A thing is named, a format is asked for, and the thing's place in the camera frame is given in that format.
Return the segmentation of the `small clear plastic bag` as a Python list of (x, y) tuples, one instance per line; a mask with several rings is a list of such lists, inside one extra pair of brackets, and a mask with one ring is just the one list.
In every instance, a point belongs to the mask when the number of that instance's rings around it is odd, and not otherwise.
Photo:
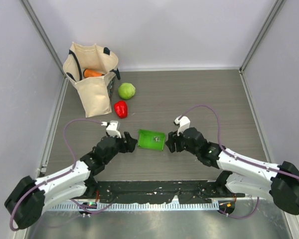
[(158, 136), (155, 136), (153, 139), (155, 142), (160, 142), (160, 138)]

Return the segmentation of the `green paper box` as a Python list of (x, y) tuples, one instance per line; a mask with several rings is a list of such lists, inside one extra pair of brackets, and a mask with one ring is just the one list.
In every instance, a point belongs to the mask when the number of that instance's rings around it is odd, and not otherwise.
[[(151, 149), (156, 151), (163, 151), (164, 142), (165, 142), (165, 133), (139, 129), (139, 139), (138, 139), (138, 147), (143, 149)], [(154, 137), (158, 136), (160, 138), (160, 142), (155, 142)]]

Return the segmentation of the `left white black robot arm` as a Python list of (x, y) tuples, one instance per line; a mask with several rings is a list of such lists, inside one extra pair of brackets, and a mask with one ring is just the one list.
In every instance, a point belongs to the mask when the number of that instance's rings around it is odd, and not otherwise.
[(94, 176), (118, 153), (132, 153), (137, 142), (127, 131), (124, 137), (107, 135), (73, 165), (49, 176), (20, 179), (4, 203), (10, 213), (10, 229), (18, 231), (32, 226), (48, 209), (65, 200), (92, 198), (96, 193)]

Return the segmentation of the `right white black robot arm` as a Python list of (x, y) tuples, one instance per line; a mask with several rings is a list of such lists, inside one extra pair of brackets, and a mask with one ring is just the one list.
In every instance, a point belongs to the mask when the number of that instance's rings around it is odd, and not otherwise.
[(217, 143), (208, 142), (196, 128), (168, 134), (169, 151), (187, 151), (208, 167), (222, 169), (227, 177), (215, 184), (219, 196), (242, 193), (273, 201), (281, 210), (299, 215), (299, 170), (290, 162), (281, 165), (240, 155)]

